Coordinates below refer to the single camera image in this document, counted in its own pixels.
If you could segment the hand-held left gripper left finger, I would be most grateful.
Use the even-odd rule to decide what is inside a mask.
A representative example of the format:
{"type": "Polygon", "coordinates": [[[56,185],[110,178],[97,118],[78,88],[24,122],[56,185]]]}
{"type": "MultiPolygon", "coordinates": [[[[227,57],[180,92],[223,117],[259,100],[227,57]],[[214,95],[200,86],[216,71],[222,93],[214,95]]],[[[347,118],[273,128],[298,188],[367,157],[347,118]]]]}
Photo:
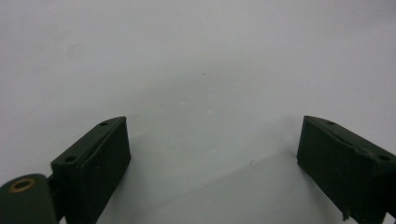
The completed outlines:
{"type": "Polygon", "coordinates": [[[58,213],[68,224],[95,224],[130,160],[127,118],[97,124],[51,162],[58,213]]]}

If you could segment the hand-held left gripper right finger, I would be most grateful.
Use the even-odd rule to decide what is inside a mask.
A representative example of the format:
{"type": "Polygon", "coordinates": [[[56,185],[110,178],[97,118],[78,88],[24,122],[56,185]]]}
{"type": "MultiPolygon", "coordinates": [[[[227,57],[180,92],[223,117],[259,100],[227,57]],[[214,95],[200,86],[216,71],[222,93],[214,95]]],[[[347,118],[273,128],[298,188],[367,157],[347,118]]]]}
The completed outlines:
{"type": "Polygon", "coordinates": [[[343,219],[396,224],[396,155],[343,126],[305,116],[297,162],[314,180],[343,219]]]}

